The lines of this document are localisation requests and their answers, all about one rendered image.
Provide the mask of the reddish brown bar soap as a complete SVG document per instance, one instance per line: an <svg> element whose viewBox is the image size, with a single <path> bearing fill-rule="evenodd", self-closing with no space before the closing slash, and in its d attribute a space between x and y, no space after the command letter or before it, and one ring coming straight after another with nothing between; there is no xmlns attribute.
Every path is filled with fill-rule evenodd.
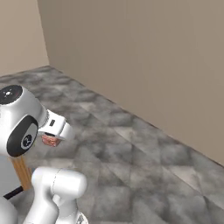
<svg viewBox="0 0 224 224"><path fill-rule="evenodd" d="M48 146L51 146L51 147L57 147L60 144L61 140L54 137L54 136L43 135L42 136L42 142L45 145L48 145Z"/></svg>

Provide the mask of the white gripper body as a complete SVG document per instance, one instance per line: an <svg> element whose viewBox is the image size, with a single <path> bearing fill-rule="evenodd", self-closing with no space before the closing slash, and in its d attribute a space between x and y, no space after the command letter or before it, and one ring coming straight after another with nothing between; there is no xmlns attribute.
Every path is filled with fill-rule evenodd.
<svg viewBox="0 0 224 224"><path fill-rule="evenodd" d="M59 134L59 139L70 141L74 139L74 136L75 134L73 127L68 122L66 122Z"/></svg>

